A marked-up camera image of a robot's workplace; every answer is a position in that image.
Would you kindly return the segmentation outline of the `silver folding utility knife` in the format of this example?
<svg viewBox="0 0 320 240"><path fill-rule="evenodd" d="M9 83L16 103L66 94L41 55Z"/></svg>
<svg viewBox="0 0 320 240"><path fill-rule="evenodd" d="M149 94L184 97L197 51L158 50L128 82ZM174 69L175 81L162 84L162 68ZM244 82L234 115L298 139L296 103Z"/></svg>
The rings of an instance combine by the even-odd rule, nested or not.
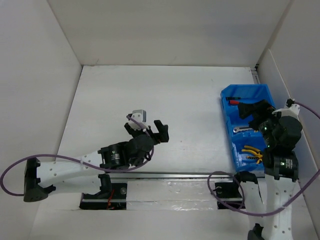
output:
<svg viewBox="0 0 320 240"><path fill-rule="evenodd" d="M240 133L240 132L245 132L245 131L253 131L253 129L249 126L236 126L233 129L233 133Z"/></svg>

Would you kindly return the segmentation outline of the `green black precision screwdriver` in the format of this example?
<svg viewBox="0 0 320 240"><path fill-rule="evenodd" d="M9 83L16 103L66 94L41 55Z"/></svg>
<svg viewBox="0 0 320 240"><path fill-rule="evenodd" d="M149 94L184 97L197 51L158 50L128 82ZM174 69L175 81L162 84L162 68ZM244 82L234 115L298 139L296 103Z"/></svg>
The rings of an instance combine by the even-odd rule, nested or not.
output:
<svg viewBox="0 0 320 240"><path fill-rule="evenodd" d="M227 101L238 101L241 100L241 97L225 97Z"/></svg>

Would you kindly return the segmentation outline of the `yellow pliers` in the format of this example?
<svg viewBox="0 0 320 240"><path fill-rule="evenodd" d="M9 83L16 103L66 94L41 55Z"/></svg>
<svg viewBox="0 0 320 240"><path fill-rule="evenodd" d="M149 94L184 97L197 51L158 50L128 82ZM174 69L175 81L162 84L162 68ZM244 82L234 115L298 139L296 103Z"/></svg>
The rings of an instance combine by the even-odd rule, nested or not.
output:
<svg viewBox="0 0 320 240"><path fill-rule="evenodd" d="M255 148L253 146L249 146L249 145L245 145L243 147L243 149L241 150L242 153L249 153L249 154L252 154L253 156L255 157L258 157L258 156L261 156L262 155L262 152L258 149L258 148Z"/></svg>

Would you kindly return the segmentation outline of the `red handled screwdriver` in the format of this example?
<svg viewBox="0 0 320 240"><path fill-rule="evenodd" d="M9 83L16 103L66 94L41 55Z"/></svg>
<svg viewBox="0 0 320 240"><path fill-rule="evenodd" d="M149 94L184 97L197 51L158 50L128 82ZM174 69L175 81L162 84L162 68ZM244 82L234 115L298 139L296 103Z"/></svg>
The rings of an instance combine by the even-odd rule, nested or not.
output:
<svg viewBox="0 0 320 240"><path fill-rule="evenodd" d="M240 103L240 102L237 101L237 100L230 100L230 101L229 101L229 104L230 104L230 105L233 105L233 106L238 105L239 103Z"/></svg>

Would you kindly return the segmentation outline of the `yellow pliers corner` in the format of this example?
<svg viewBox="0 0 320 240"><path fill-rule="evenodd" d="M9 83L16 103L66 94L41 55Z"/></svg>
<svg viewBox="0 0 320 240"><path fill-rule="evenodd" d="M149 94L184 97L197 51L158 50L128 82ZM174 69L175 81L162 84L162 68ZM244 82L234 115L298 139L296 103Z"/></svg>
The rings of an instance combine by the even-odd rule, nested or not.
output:
<svg viewBox="0 0 320 240"><path fill-rule="evenodd" d="M261 164L263 162L263 157L261 155L257 156L249 156L247 155L244 162L246 163L255 163L255 164Z"/></svg>

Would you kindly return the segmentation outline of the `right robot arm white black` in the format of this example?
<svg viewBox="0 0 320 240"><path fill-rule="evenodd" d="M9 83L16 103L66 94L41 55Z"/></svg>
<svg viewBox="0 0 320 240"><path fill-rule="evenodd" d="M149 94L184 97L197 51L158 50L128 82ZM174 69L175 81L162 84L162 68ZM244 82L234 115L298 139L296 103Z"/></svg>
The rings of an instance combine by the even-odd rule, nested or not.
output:
<svg viewBox="0 0 320 240"><path fill-rule="evenodd" d="M237 197L245 196L245 207L253 213L249 220L253 228L248 231L249 240L291 240L292 207L296 181L299 178L299 161L294 152L302 137L302 124L298 120L300 108L292 103L290 107L275 109L267 100L255 103L240 102L237 105L239 117L252 116L248 126L262 134L266 148L262 151L267 189L266 204L248 193L249 184L238 179L232 182L231 191Z"/></svg>

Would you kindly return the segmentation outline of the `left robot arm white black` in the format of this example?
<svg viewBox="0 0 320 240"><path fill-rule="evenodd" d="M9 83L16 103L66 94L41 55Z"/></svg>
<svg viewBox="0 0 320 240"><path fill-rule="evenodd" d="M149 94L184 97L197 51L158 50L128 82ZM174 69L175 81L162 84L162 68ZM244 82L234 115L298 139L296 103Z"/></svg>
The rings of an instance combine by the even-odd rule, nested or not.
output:
<svg viewBox="0 0 320 240"><path fill-rule="evenodd" d="M107 198L112 193L111 173L127 173L149 162L154 148L169 141L169 127L154 120L157 132L133 118L124 125L131 139L102 147L73 158L42 162L37 156L26 160L23 200L38 202L59 193L86 193Z"/></svg>

